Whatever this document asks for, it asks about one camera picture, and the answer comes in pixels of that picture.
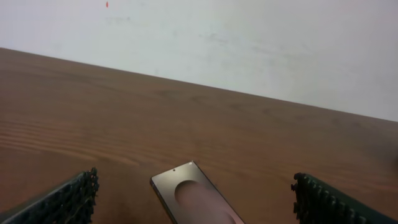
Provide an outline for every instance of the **white wall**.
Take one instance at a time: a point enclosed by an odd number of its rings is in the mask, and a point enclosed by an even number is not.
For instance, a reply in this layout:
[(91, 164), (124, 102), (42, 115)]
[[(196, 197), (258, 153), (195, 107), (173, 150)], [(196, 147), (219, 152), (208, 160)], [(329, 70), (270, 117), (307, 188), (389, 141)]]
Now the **white wall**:
[(396, 0), (2, 0), (0, 47), (398, 121)]

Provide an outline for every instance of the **dark object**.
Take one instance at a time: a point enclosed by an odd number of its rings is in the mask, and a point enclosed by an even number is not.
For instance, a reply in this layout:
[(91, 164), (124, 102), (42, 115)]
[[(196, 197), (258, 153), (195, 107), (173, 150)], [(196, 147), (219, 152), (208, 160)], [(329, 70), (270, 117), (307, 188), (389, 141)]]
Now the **dark object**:
[(0, 214), (0, 223), (86, 224), (94, 213), (98, 191), (97, 170), (92, 168), (64, 184)]
[(293, 212), (300, 223), (397, 224), (398, 222), (309, 175), (294, 175), (291, 188), (297, 202)]
[[(200, 223), (225, 223), (219, 222), (220, 220), (227, 220), (229, 223), (235, 224), (244, 223), (193, 161), (153, 176), (150, 179), (150, 184), (174, 224), (196, 223), (197, 221), (201, 221)], [(198, 197), (201, 198), (200, 203), (197, 203), (199, 202), (196, 200)], [(184, 201), (194, 203), (196, 207), (194, 209), (187, 207)], [(207, 207), (209, 210), (200, 210), (201, 203), (204, 207), (216, 203), (222, 210), (213, 207)], [(215, 222), (209, 222), (206, 218), (210, 218), (212, 221), (215, 218)]]

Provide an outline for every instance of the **wooden table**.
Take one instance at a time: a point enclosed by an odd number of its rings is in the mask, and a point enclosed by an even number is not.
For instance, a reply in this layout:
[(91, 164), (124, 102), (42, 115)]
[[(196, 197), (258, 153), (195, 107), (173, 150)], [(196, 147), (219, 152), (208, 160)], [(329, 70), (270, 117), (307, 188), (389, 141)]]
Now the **wooden table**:
[(0, 49), (0, 210), (95, 166), (95, 223), (170, 223), (190, 160), (247, 223), (298, 223), (296, 172), (398, 219), (398, 123)]

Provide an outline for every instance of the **brown wooden surface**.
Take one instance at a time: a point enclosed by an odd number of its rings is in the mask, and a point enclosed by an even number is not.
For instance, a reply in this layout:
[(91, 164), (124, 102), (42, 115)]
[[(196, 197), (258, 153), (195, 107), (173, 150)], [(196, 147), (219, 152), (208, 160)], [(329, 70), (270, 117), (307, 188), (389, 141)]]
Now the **brown wooden surface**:
[(247, 223), (298, 223), (296, 172), (398, 219), (397, 158), (398, 123), (0, 49), (0, 211), (96, 166), (95, 223), (170, 223), (149, 179), (195, 160)]

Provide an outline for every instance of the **phone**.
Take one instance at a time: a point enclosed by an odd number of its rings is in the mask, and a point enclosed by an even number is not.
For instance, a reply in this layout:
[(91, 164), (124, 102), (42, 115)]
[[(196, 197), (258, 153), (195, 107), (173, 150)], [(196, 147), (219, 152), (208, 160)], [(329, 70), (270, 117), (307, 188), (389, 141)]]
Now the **phone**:
[(195, 162), (150, 179), (174, 224), (244, 224)]

